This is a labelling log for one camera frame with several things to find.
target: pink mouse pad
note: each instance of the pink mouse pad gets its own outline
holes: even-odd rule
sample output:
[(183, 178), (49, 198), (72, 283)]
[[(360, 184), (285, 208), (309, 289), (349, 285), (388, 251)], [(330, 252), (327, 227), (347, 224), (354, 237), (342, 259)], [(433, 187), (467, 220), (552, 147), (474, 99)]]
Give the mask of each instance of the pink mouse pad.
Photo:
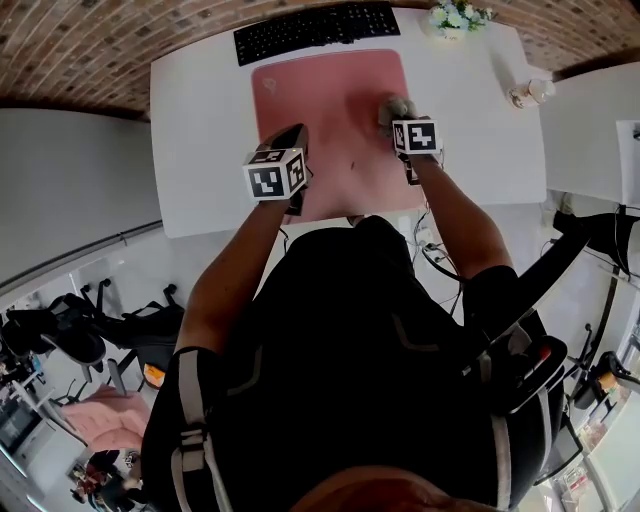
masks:
[(343, 52), (256, 69), (253, 97), (260, 140), (304, 123), (313, 172), (301, 217), (290, 222), (420, 206), (391, 139), (378, 133), (378, 107), (408, 96), (400, 56), (392, 50)]

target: backpack strap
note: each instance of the backpack strap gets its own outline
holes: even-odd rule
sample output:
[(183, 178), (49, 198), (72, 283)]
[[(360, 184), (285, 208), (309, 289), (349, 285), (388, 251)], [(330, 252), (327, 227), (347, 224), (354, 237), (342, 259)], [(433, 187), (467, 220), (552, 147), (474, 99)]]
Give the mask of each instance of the backpack strap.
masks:
[(186, 428), (180, 433), (180, 446), (171, 455), (171, 475), (182, 512), (191, 512), (184, 476), (192, 471), (211, 473), (213, 490), (220, 512), (232, 512), (213, 451), (211, 433), (206, 424), (202, 391), (198, 379), (198, 350), (179, 356), (178, 387)]

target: white stripe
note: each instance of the white stripe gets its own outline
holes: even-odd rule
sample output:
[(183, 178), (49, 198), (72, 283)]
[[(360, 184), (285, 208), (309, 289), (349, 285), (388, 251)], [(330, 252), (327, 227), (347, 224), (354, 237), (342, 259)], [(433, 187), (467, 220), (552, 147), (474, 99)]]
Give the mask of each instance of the white stripe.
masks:
[(544, 386), (538, 392), (538, 399), (540, 400), (540, 409), (542, 412), (542, 425), (544, 427), (544, 459), (542, 459), (542, 466), (544, 468), (551, 452), (551, 414), (549, 412), (549, 395), (547, 388)]
[(204, 460), (207, 461), (209, 470), (211, 470), (211, 477), (213, 478), (213, 490), (216, 494), (216, 502), (218, 503), (218, 509), (220, 512), (232, 512), (231, 503), (229, 502), (229, 496), (224, 488), (222, 477), (220, 476), (220, 470), (218, 464), (216, 464), (216, 458), (213, 454), (213, 443), (211, 442), (211, 435), (207, 434), (207, 438), (204, 441)]
[(398, 334), (398, 338), (400, 338), (400, 343), (403, 346), (408, 348), (409, 350), (415, 350), (416, 352), (439, 352), (440, 347), (438, 345), (414, 345), (409, 341), (407, 337), (407, 333), (404, 330), (404, 325), (402, 324), (402, 320), (395, 313), (391, 313), (391, 318), (393, 319), (393, 325), (396, 328), (396, 333)]
[(176, 490), (178, 503), (182, 512), (191, 512), (191, 507), (184, 492), (184, 476), (182, 474), (182, 452), (176, 448), (171, 455), (171, 476), (173, 477), (173, 487)]
[(486, 352), (478, 358), (478, 364), (480, 365), (480, 382), (482, 384), (489, 384), (491, 382), (491, 357)]
[(503, 417), (491, 415), (493, 439), (496, 445), (498, 464), (498, 498), (496, 508), (508, 510), (511, 502), (511, 447), (509, 445), (509, 427)]
[(238, 387), (227, 389), (227, 396), (235, 396), (249, 388), (255, 386), (260, 380), (260, 369), (262, 368), (262, 345), (256, 350), (256, 354), (253, 358), (253, 375), (244, 384), (240, 384)]
[(187, 425), (204, 423), (202, 393), (198, 380), (198, 351), (192, 350), (180, 354), (178, 386), (182, 412)]

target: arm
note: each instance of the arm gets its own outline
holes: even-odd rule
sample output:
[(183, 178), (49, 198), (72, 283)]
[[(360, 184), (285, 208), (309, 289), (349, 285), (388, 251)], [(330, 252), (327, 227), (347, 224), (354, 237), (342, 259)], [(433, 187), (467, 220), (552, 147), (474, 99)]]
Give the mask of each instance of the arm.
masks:
[(258, 289), (289, 201), (254, 208), (191, 292), (176, 351), (203, 347), (222, 353), (236, 320)]
[(493, 220), (471, 201), (433, 157), (416, 155), (411, 164), (429, 202), (442, 241), (460, 275), (471, 279), (498, 265), (512, 267)]

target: white floor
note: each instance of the white floor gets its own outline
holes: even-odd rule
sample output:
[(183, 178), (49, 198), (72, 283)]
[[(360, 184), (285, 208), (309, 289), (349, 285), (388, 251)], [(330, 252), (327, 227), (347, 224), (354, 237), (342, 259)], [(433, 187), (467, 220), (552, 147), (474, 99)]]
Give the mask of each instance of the white floor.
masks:
[[(607, 211), (610, 208), (606, 203), (592, 200), (583, 202), (586, 206), (583, 205), (583, 211), (578, 210), (578, 214)], [(500, 228), (519, 273), (524, 272), (540, 257), (541, 250), (549, 238), (559, 236), (559, 233), (545, 225), (545, 219), (548, 222), (552, 215), (544, 214), (541, 205), (491, 206), (487, 207), (486, 211)], [(424, 210), (396, 212), (386, 214), (384, 217), (411, 240), (414, 225), (423, 212)], [(435, 234), (436, 240), (438, 239), (431, 215), (426, 216), (422, 225), (428, 226)], [(348, 224), (344, 219), (337, 219), (287, 226), (284, 229), (293, 241), (305, 232), (326, 226), (348, 227)], [(107, 257), (71, 274), (61, 276), (40, 289), (39, 297), (42, 304), (47, 305), (60, 294), (77, 293), (81, 286), (87, 283), (96, 286), (100, 280), (109, 277), (113, 284), (105, 293), (107, 314), (120, 315), (123, 312), (133, 311), (152, 300), (163, 303), (162, 289), (169, 283), (178, 287), (176, 300), (186, 304), (190, 290), (199, 275), (232, 236), (233, 232), (220, 232), (169, 239), (162, 231), (154, 232), (135, 243), (130, 243), (123, 249), (114, 251)], [(283, 254), (283, 236), (279, 235), (265, 275), (273, 269)], [(363, 252), (362, 257), (367, 257), (366, 252)], [(606, 267), (590, 255), (581, 255), (539, 308), (547, 331), (564, 340), (569, 345), (570, 353), (574, 355), (578, 355), (582, 348), (585, 323), (590, 322), (595, 329), (602, 313), (610, 276), (600, 266)], [(457, 292), (457, 284), (429, 266), (420, 255), (416, 259), (416, 275), (437, 302), (450, 299)], [(453, 301), (449, 301), (443, 307), (448, 310), (452, 304)], [(455, 318), (461, 321), (461, 304), (458, 305)], [(120, 359), (124, 355), (124, 351), (109, 346), (107, 357)], [(45, 363), (45, 375), (48, 381), (47, 388), (55, 387), (56, 395), (63, 394), (73, 378), (82, 381), (79, 366), (55, 351)], [(94, 384), (87, 387), (83, 397), (95, 390), (99, 382), (106, 381), (108, 378), (106, 372), (102, 375), (95, 374), (95, 376)], [(140, 381), (139, 369), (137, 365), (132, 365), (125, 375), (125, 384), (129, 389), (135, 389)], [(155, 398), (155, 392), (146, 387), (143, 389), (143, 396), (151, 404)], [(43, 482), (41, 490), (45, 495), (44, 504), (49, 505), (46, 508), (50, 512), (54, 512), (59, 508), (59, 503), (66, 502), (68, 498), (59, 492), (60, 481), (57, 480), (54, 485), (51, 477), (47, 475), (66, 471), (77, 455), (73, 450), (67, 450), (56, 457), (49, 455), (45, 464), (39, 463), (34, 466), (34, 471), (36, 466), (38, 468), (36, 471), (38, 474), (34, 474), (34, 479), (40, 479)]]

